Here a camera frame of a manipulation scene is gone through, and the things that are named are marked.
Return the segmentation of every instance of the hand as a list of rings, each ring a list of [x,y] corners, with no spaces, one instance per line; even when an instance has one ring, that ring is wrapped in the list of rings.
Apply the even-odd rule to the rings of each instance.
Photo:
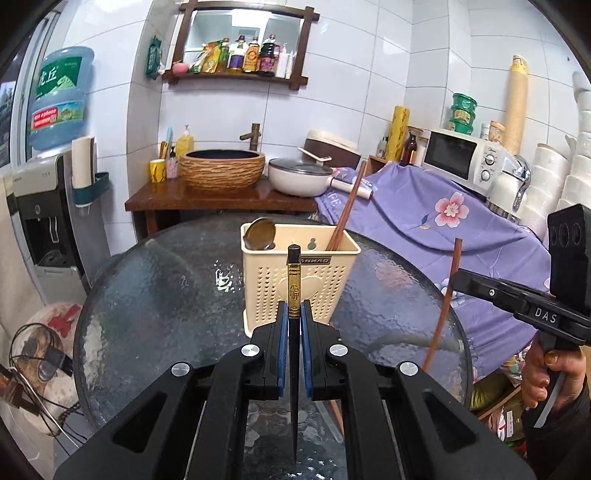
[[[557,411],[572,404],[583,391],[587,360],[580,348],[573,352],[550,351],[544,354],[536,335],[525,356],[525,366],[521,373],[521,397],[530,408],[536,408],[538,402],[544,401],[548,396],[546,387],[550,383],[550,376],[545,370],[546,366],[555,372],[566,373],[564,385],[552,408]]]

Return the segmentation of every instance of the microwave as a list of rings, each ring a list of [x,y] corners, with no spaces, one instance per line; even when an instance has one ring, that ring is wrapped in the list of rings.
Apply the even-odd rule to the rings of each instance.
[[[519,162],[496,142],[432,130],[422,167],[486,197],[495,177]]]

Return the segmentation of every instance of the green container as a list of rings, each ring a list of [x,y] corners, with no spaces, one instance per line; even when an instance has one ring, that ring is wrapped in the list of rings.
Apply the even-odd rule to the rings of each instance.
[[[461,120],[450,120],[448,129],[452,132],[458,132],[459,134],[466,134],[472,135],[474,131],[474,127],[468,124],[465,124]]]
[[[465,110],[466,112],[471,113],[472,115],[476,115],[476,107],[478,104],[472,97],[468,97],[468,95],[464,95],[463,93],[454,93],[453,94],[453,108]]]
[[[462,108],[452,107],[452,117],[450,120],[458,120],[459,122],[464,122],[466,125],[472,126],[475,119],[476,115],[473,113],[467,112]]]

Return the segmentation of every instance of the bronze faucet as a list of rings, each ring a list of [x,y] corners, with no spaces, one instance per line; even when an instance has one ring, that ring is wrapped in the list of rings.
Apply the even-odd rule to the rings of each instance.
[[[261,136],[261,124],[252,124],[252,130],[249,134],[240,135],[240,140],[251,140],[249,150],[258,150],[258,139]]]

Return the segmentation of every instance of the pink flower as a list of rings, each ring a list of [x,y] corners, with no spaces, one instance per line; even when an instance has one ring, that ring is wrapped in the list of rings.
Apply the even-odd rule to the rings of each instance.
[[[435,217],[435,223],[438,226],[447,225],[449,228],[455,228],[460,225],[460,219],[468,216],[470,210],[464,203],[464,195],[456,192],[448,199],[441,199],[435,204],[435,211],[439,214]]]

